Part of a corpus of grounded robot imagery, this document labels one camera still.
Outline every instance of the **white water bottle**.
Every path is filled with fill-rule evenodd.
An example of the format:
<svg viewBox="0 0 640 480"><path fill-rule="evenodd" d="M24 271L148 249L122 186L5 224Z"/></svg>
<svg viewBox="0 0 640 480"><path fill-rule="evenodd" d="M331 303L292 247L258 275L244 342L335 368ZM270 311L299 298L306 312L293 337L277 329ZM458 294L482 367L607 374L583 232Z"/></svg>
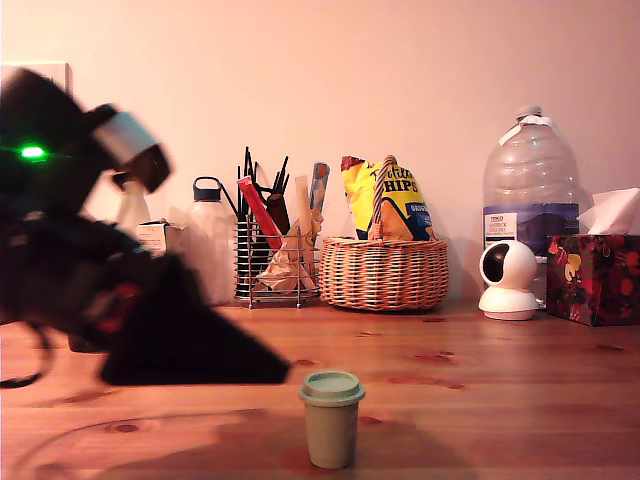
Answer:
<svg viewBox="0 0 640 480"><path fill-rule="evenodd" d="M144 199L144 186L128 173L114 176L113 181L122 189L122 202L116 216L118 230L136 237L136 227L151 221L149 207Z"/></svg>
<svg viewBox="0 0 640 480"><path fill-rule="evenodd" d="M537 105L522 107L516 125L491 153L484 173L484 248L518 240L538 263L531 285L546 308L547 236L579 233L578 169L571 148Z"/></svg>
<svg viewBox="0 0 640 480"><path fill-rule="evenodd" d="M201 180L211 180L218 188L198 188ZM198 177L193 182L193 204L187 211L187 265L196 272L204 301L222 305L233 299L233 231L236 217L222 203L220 191L229 196L215 177Z"/></svg>

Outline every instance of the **security camera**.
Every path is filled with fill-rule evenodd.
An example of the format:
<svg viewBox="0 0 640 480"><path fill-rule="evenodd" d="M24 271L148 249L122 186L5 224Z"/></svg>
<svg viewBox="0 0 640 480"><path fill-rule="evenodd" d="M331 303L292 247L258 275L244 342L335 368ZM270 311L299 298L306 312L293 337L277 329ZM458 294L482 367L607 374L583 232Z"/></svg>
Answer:
<svg viewBox="0 0 640 480"><path fill-rule="evenodd" d="M498 320L533 318L538 304L529 285L536 269L535 255L522 242L503 240L489 246L480 257L480 275L489 285L480 298L480 310Z"/></svg>

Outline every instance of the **small white box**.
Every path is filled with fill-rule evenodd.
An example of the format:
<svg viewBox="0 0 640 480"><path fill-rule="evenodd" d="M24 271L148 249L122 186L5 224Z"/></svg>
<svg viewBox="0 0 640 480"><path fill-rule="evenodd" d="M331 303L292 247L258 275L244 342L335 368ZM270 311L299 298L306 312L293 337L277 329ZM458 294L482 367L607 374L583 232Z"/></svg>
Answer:
<svg viewBox="0 0 640 480"><path fill-rule="evenodd" d="M186 230L167 222L147 222L136 227L136 236L153 257L167 252L182 256L187 248Z"/></svg>

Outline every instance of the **wooden table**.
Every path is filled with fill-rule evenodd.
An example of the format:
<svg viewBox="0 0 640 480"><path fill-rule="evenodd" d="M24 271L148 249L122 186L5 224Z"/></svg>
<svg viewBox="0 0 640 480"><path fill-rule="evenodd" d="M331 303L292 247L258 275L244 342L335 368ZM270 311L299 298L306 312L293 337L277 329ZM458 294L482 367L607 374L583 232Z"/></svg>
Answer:
<svg viewBox="0 0 640 480"><path fill-rule="evenodd" d="M2 478L640 478L640 327L501 322L474 305L220 310L294 362L287 384L114 388L94 378L100 355L56 336L52 374L2 395ZM0 333L3 376L34 370L31 334ZM309 463L297 396L327 368L367 388L356 465L340 471Z"/></svg>

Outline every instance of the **red box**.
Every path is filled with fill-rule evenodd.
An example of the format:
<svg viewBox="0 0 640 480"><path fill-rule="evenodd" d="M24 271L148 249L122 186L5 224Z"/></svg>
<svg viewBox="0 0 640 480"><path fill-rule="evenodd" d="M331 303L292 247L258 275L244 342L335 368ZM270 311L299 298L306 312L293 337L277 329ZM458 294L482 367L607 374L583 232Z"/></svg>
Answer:
<svg viewBox="0 0 640 480"><path fill-rule="evenodd" d="M547 313L590 326L640 324L640 236L551 237Z"/></svg>

